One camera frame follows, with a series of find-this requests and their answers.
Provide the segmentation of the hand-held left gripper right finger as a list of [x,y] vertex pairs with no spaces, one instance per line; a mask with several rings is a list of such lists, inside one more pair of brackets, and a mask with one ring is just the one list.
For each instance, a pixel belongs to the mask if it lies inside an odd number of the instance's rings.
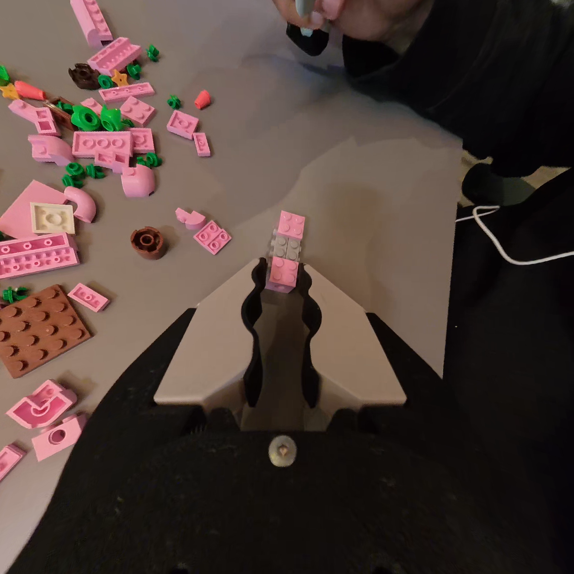
[[308,329],[301,383],[311,409],[402,406],[406,394],[367,312],[311,265],[299,276],[302,320]]

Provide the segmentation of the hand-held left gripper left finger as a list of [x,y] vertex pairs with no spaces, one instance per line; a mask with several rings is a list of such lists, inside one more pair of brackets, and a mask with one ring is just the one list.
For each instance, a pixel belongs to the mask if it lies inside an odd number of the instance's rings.
[[262,359],[254,328],[261,316],[265,258],[254,259],[200,301],[154,400],[203,410],[254,407],[262,390]]

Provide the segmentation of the pink and grey brick assembly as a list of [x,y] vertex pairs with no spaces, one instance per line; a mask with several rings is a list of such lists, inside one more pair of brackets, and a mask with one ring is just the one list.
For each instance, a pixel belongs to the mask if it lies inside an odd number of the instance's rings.
[[[291,212],[281,211],[280,217],[278,219],[278,223],[276,225],[276,229],[273,231],[272,236],[275,234],[280,234],[280,235],[288,236],[288,237],[293,238],[293,239],[299,239],[299,240],[301,240],[301,248],[302,248],[304,226],[305,226],[305,217],[304,216],[300,216],[300,215],[297,215],[297,214],[291,213]],[[267,256],[267,262],[268,262],[268,269],[269,269],[269,264],[271,262],[271,260],[269,259],[269,250],[268,250],[268,256]]]

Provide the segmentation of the pink corner plate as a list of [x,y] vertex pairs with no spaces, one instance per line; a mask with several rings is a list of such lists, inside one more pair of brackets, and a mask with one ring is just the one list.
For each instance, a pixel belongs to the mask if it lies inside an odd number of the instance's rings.
[[211,157],[211,147],[206,133],[199,130],[199,119],[180,110],[173,111],[167,123],[169,133],[194,142],[199,157]]

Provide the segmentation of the person's right forearm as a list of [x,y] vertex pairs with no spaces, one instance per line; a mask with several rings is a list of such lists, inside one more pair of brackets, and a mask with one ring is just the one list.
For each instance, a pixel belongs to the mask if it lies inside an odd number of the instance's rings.
[[573,1],[435,1],[398,55],[343,36],[349,80],[462,139],[499,176],[573,167]]

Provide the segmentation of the person's right hand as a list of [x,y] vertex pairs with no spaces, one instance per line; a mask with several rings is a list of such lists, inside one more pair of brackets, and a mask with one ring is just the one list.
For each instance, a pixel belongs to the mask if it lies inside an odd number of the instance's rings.
[[366,41],[411,42],[433,7],[433,1],[315,1],[301,17],[295,1],[273,1],[281,17],[301,28],[319,29],[325,22],[348,37]]

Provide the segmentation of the brown round toy brick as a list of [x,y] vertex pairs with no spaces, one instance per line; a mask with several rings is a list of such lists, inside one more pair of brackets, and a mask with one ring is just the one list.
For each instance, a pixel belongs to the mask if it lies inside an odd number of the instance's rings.
[[160,259],[168,248],[168,243],[162,233],[151,226],[133,231],[130,244],[138,255],[147,260]]

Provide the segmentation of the brown studded plate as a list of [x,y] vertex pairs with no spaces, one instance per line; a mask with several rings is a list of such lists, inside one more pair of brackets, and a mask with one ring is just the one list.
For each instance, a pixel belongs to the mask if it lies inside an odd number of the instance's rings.
[[1,309],[1,362],[13,379],[91,338],[88,326],[58,284]]

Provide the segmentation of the cream square toy plate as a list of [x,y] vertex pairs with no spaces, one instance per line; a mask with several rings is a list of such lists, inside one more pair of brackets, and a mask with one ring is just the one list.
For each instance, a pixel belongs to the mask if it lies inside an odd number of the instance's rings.
[[30,214],[33,233],[75,235],[74,208],[71,205],[31,202]]

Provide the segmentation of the dark brown small round piece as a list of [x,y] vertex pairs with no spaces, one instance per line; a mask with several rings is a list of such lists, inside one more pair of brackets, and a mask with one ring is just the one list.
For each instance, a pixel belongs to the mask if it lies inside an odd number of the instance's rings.
[[78,62],[74,68],[68,69],[68,74],[76,86],[82,90],[100,89],[100,73],[91,68],[86,62]]

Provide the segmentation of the pile of pink toy bricks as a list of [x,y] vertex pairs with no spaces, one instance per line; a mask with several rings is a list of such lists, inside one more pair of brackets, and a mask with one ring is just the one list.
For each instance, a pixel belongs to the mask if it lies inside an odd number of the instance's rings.
[[[10,221],[23,223],[20,238],[1,240],[1,500],[51,491],[63,461],[79,437],[66,422],[47,442],[51,453],[37,460],[33,441],[59,427],[66,417],[81,418],[97,404],[119,374],[174,318],[177,301],[190,287],[177,285],[177,256],[165,262],[143,258],[133,248],[133,229],[144,231],[143,252],[169,248],[161,211],[176,225],[170,195],[190,183],[160,183],[159,135],[147,123],[165,124],[174,110],[165,88],[187,81],[188,56],[202,64],[218,48],[229,51],[224,23],[243,1],[111,1],[120,10],[124,37],[112,51],[139,55],[147,40],[163,40],[164,64],[151,64],[152,80],[133,88],[127,99],[134,118],[120,112],[123,102],[74,95],[56,107],[12,100],[1,104],[1,215],[20,205]],[[159,95],[159,106],[153,102]]]

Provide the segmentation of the coral carrot toy piece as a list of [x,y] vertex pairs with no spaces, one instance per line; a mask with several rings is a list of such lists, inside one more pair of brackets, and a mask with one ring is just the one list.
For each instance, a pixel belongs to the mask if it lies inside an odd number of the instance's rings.
[[17,80],[14,82],[14,88],[18,94],[18,97],[20,98],[24,98],[24,99],[32,99],[32,100],[38,100],[38,101],[45,101],[46,100],[46,94],[43,90],[29,84],[26,82],[23,82],[21,80]]

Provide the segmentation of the small brown frame piece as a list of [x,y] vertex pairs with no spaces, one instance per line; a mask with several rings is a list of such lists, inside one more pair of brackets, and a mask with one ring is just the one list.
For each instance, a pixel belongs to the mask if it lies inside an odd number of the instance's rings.
[[71,122],[74,110],[73,105],[68,100],[59,97],[49,97],[43,101],[43,105],[52,111],[54,120],[59,126],[72,131],[77,130],[77,127]]

